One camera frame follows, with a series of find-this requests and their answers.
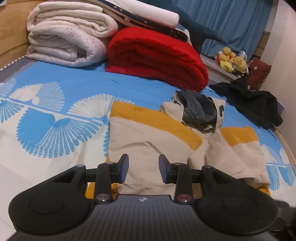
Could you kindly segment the dark red cushion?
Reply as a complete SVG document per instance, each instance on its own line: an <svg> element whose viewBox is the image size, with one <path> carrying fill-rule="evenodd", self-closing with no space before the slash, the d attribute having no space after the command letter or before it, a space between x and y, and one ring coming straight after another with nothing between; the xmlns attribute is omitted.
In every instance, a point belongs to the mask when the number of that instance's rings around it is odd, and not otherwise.
<svg viewBox="0 0 296 241"><path fill-rule="evenodd" d="M262 62L258 58L252 58L248 62L249 75L247 84L250 90L259 90L271 71L271 65Z"/></svg>

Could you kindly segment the yellow plush toys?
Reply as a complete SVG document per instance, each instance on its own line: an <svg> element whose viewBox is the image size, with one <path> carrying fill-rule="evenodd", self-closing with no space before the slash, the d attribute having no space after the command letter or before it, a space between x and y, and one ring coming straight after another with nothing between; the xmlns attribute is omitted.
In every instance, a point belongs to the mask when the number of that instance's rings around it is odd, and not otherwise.
<svg viewBox="0 0 296 241"><path fill-rule="evenodd" d="M245 51L236 54L229 47L224 47L214 56L214 59L220 68L228 73L248 74Z"/></svg>

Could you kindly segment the red folded quilt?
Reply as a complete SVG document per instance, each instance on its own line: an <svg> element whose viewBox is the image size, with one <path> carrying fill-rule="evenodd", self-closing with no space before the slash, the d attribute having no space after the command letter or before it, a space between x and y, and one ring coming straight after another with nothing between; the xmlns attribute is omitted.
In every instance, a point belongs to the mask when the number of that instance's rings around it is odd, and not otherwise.
<svg viewBox="0 0 296 241"><path fill-rule="evenodd" d="M209 78L200 55L189 43L139 27L124 28L111 38L105 69L196 92L207 86Z"/></svg>

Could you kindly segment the blue white patterned bedsheet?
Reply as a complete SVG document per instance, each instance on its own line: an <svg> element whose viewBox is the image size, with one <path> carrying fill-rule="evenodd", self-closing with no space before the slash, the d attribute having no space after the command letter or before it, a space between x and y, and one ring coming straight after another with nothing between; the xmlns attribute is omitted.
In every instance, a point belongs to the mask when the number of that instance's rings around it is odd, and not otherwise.
<svg viewBox="0 0 296 241"><path fill-rule="evenodd" d="M1 70L1 239L15 229L10 201L72 167L106 160L114 101L159 110L176 88L165 82L23 59Z"/></svg>

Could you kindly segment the blue curtain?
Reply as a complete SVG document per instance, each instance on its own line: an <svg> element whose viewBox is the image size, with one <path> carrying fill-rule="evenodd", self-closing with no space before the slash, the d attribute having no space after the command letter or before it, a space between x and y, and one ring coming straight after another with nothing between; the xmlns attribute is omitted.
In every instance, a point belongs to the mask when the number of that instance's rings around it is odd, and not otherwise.
<svg viewBox="0 0 296 241"><path fill-rule="evenodd" d="M233 52L252 57L266 27L272 1L174 1L195 22L217 31Z"/></svg>

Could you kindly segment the white folded quilt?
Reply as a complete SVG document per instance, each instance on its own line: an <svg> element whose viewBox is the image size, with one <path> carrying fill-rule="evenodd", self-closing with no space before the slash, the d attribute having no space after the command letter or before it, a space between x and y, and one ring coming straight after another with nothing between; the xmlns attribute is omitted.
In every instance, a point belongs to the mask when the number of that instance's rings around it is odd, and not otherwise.
<svg viewBox="0 0 296 241"><path fill-rule="evenodd" d="M27 18L27 57L73 68L99 63L118 30L118 23L100 6L45 1Z"/></svg>

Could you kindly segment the wooden headboard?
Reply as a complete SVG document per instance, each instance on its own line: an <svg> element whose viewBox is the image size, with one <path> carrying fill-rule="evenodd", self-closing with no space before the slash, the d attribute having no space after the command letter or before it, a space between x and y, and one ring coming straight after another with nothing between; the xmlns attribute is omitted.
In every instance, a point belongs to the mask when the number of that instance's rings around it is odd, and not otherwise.
<svg viewBox="0 0 296 241"><path fill-rule="evenodd" d="M27 17L42 1L7 1L1 6L1 55L0 66L6 66L26 54Z"/></svg>

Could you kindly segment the beige and mustard hooded jacket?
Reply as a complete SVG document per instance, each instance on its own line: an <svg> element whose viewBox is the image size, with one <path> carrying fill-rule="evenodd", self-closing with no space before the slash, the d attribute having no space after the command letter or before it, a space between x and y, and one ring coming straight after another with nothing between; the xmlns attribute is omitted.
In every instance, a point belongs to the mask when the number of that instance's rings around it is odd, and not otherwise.
<svg viewBox="0 0 296 241"><path fill-rule="evenodd" d="M255 131L249 127L223 127L225 101L213 99L217 117L213 126L201 128L183 121L181 101L164 102L151 110L115 101L110 113L109 161L123 154L129 168L123 184L114 183L112 194L173 195L175 186L165 184L159 171L159 156L192 169L212 166L269 194L265 158Z"/></svg>

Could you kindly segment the navy patterned folded blanket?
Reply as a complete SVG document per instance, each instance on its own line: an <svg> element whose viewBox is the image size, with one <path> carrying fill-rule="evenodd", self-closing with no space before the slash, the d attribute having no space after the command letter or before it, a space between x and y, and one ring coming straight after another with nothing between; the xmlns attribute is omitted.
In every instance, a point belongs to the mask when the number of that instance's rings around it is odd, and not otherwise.
<svg viewBox="0 0 296 241"><path fill-rule="evenodd" d="M121 7L118 7L110 3L109 1L92 1L92 3L102 7L106 13L115 17L116 20L118 20L125 26L141 27L141 28L153 30L153 31L168 35L182 42L188 41L188 36L183 31L177 29L177 27L171 28L171 27L156 23L155 21L151 21L143 17L137 16L135 14L132 14L124 10Z"/></svg>

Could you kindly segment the black jacket pile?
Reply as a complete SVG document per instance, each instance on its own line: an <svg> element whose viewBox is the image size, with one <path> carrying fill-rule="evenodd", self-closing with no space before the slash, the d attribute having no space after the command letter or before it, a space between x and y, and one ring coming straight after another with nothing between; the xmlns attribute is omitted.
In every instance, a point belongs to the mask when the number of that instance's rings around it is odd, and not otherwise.
<svg viewBox="0 0 296 241"><path fill-rule="evenodd" d="M278 100L268 91L251 91L247 80L238 78L230 83L217 83L209 86L249 121L266 130L278 127L283 119L278 111Z"/></svg>

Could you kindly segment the white pillow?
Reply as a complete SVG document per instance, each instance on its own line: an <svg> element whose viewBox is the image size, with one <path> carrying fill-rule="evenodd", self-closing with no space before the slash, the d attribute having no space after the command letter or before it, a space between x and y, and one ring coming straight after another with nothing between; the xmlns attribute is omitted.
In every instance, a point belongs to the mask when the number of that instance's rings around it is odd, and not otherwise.
<svg viewBox="0 0 296 241"><path fill-rule="evenodd" d="M156 23L175 28L179 23L179 15L172 11L159 8L150 4L136 0L110 0L110 3L123 8L124 10L143 17L145 19L155 21Z"/></svg>

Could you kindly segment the blue shark plush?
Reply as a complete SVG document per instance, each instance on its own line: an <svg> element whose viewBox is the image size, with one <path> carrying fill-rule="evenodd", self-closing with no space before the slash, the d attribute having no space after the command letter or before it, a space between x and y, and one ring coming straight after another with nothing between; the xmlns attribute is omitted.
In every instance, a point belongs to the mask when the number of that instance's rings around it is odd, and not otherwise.
<svg viewBox="0 0 296 241"><path fill-rule="evenodd" d="M192 46L199 54L201 54L201 49L206 39L228 44L227 40L219 33L205 25L193 21L184 10L176 6L170 0L143 0L142 2L177 13L180 17L179 24L189 31Z"/></svg>

